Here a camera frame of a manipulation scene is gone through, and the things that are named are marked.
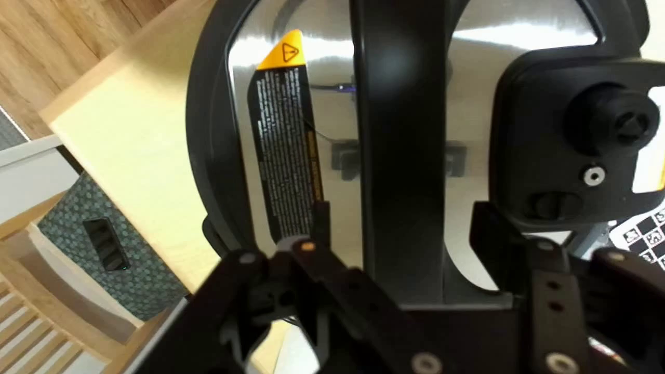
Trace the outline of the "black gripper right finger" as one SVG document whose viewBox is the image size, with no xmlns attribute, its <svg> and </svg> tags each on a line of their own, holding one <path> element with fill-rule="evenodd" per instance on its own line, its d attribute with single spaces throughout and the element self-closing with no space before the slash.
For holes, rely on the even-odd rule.
<svg viewBox="0 0 665 374">
<path fill-rule="evenodd" d="M 475 203 L 470 244 L 526 321 L 530 372 L 665 372 L 665 275 L 643 258 L 600 248 L 581 260 L 526 238 L 490 201 Z"/>
</svg>

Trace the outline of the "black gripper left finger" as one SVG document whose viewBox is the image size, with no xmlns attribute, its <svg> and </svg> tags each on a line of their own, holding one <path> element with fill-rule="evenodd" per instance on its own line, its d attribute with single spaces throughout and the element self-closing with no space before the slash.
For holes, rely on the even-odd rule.
<svg viewBox="0 0 665 374">
<path fill-rule="evenodd" d="M 245 374 L 276 321 L 292 321 L 322 374 L 443 374 L 445 359 L 365 271 L 290 238 L 274 255 L 229 254 L 137 365 L 137 374 Z"/>
</svg>

